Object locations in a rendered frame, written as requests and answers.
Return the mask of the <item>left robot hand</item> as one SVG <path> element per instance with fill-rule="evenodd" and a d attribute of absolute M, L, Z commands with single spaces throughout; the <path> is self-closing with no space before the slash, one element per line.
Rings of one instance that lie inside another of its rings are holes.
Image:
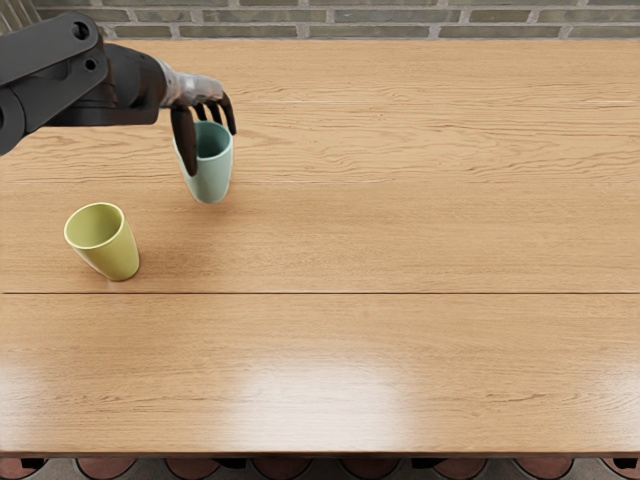
<path fill-rule="evenodd" d="M 206 121 L 205 109 L 208 109 L 213 121 L 218 124 L 223 123 L 221 113 L 224 113 L 227 129 L 231 135 L 235 135 L 237 127 L 232 102 L 219 80 L 177 72 L 162 61 L 158 63 L 167 83 L 161 107 L 170 109 L 175 144 L 186 172 L 193 177 L 198 167 L 196 130 L 191 110 L 196 112 L 199 120 Z"/>

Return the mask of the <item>pale teal cup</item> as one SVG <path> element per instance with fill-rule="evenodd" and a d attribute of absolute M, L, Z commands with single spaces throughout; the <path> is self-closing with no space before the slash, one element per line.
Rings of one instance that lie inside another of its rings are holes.
<path fill-rule="evenodd" d="M 233 169 L 233 136 L 212 121 L 195 121 L 197 172 L 190 176 L 176 143 L 178 164 L 192 196 L 200 203 L 213 204 L 228 192 Z"/>

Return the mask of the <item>yellow-green cup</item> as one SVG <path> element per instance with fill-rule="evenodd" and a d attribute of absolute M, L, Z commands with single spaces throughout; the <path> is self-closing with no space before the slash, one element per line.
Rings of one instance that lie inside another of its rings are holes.
<path fill-rule="evenodd" d="M 125 281 L 139 270 L 137 244 L 123 211 L 107 202 L 76 210 L 66 221 L 67 244 L 95 271 L 111 281 Z"/>

